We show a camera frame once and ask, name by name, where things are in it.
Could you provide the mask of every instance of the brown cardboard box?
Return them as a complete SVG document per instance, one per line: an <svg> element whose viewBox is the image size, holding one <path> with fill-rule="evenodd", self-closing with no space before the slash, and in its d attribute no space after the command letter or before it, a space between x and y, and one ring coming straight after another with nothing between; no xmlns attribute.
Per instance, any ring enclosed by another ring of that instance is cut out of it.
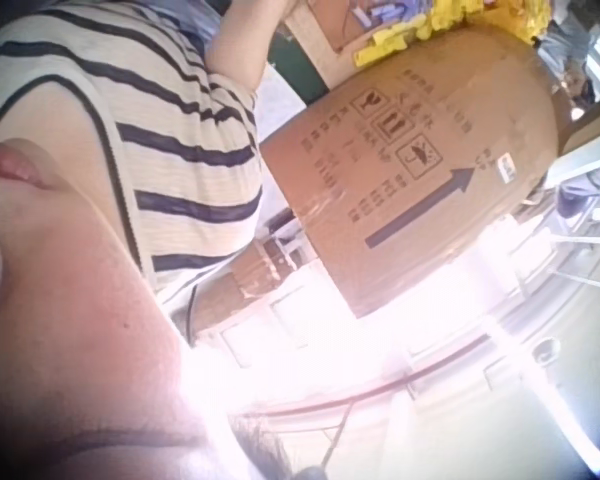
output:
<svg viewBox="0 0 600 480"><path fill-rule="evenodd" d="M556 115L568 109L554 87L532 48L468 27L350 79L262 145L357 316L457 256L525 198L569 122Z"/></svg>

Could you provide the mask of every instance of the bright light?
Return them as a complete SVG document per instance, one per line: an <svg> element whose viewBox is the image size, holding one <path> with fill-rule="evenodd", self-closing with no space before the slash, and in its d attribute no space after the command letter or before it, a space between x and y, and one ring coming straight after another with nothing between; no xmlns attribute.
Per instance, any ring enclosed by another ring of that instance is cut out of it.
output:
<svg viewBox="0 0 600 480"><path fill-rule="evenodd" d="M511 260L520 276L526 279L538 270L551 254L553 254L551 231L545 227L512 253Z"/></svg>
<svg viewBox="0 0 600 480"><path fill-rule="evenodd" d="M491 339L509 357L514 367L523 374L526 384L536 394L569 441L576 453L589 469L600 477L600 450L578 423L558 390L549 383L545 371L534 361L530 353L525 352L497 321L488 317L483 328Z"/></svg>
<svg viewBox="0 0 600 480"><path fill-rule="evenodd" d="M571 110L571 120L573 120L574 122L579 119L582 115L584 115L584 110L581 108L574 108Z"/></svg>

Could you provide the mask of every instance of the hair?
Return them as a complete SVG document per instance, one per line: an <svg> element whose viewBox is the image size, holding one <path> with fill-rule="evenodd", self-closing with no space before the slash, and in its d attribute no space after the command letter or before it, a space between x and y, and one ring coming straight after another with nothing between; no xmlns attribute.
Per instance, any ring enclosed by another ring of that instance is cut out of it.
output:
<svg viewBox="0 0 600 480"><path fill-rule="evenodd" d="M590 109L596 103L596 94L593 91L593 81L590 78L584 82L582 92L571 99L576 107L582 110Z"/></svg>
<svg viewBox="0 0 600 480"><path fill-rule="evenodd" d="M231 430L251 463L266 480L289 480L291 466L282 442L265 432L262 423L245 419L231 420Z"/></svg>
<svg viewBox="0 0 600 480"><path fill-rule="evenodd" d="M575 11L578 16L586 17L592 23L600 25L600 0L582 0L581 2L572 2L569 8Z"/></svg>

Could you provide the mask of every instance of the yellow item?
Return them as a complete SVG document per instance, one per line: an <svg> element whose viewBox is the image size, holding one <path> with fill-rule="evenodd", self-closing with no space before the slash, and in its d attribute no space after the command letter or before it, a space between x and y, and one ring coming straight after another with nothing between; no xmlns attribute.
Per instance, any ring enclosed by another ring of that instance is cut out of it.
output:
<svg viewBox="0 0 600 480"><path fill-rule="evenodd" d="M424 42L425 40L429 40L429 38L431 38L432 33L433 29L431 28L431 25L427 23L416 30L416 37L418 40Z"/></svg>
<svg viewBox="0 0 600 480"><path fill-rule="evenodd" d="M427 16L421 13L414 16L408 22L398 22L395 25L391 25L389 28L378 30L371 38L373 39L373 43L376 45L382 45L391 37L406 33L411 29L422 27L426 21Z"/></svg>
<svg viewBox="0 0 600 480"><path fill-rule="evenodd" d="M407 42L404 37L402 35L394 35L380 45L372 45L363 48L362 50L358 50L353 54L353 61L356 64L356 67L364 67L376 60L391 55L393 52L406 50L406 48Z"/></svg>
<svg viewBox="0 0 600 480"><path fill-rule="evenodd" d="M484 10L483 0L463 0L462 7L465 13L478 13Z"/></svg>
<svg viewBox="0 0 600 480"><path fill-rule="evenodd" d="M467 16L469 23L493 25L515 35L528 44L547 29L551 20L548 0L500 0L498 7Z"/></svg>

